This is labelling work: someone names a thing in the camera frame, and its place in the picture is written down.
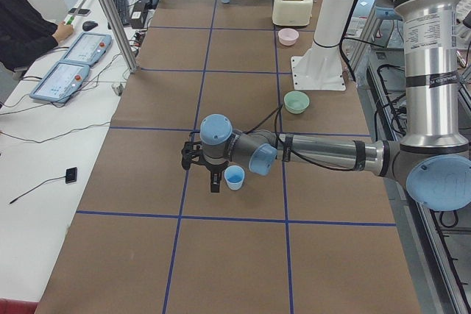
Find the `person's hand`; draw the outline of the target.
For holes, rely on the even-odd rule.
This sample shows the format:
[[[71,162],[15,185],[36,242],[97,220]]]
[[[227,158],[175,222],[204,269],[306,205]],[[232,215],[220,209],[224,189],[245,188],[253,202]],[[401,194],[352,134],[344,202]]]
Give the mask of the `person's hand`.
[[[57,29],[52,34],[52,37],[56,40],[57,44],[59,44],[73,35],[73,33],[74,26],[63,21],[57,25]]]

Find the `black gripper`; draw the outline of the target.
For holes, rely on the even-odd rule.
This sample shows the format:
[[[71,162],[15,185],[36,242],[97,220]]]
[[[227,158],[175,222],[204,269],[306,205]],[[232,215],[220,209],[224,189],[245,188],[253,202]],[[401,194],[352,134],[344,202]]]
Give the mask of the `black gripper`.
[[[222,172],[229,166],[228,161],[223,163],[210,163],[208,162],[203,154],[202,143],[186,141],[184,142],[181,150],[181,166],[185,171],[191,168],[191,165],[202,165],[205,166],[210,174],[210,191],[211,193],[220,192],[220,184],[222,178]]]

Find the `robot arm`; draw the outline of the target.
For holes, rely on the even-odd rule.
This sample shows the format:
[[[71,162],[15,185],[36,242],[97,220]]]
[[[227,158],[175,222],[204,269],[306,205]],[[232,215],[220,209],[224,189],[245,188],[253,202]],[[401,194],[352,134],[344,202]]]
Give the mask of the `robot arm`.
[[[407,131],[400,141],[327,140],[265,130],[242,132],[223,115],[202,120],[182,166],[203,165],[219,191],[229,163],[266,175],[275,160],[332,171],[369,171],[398,182],[419,204],[451,211],[470,203],[468,140],[458,129],[456,6],[460,0],[378,0],[403,20]]]

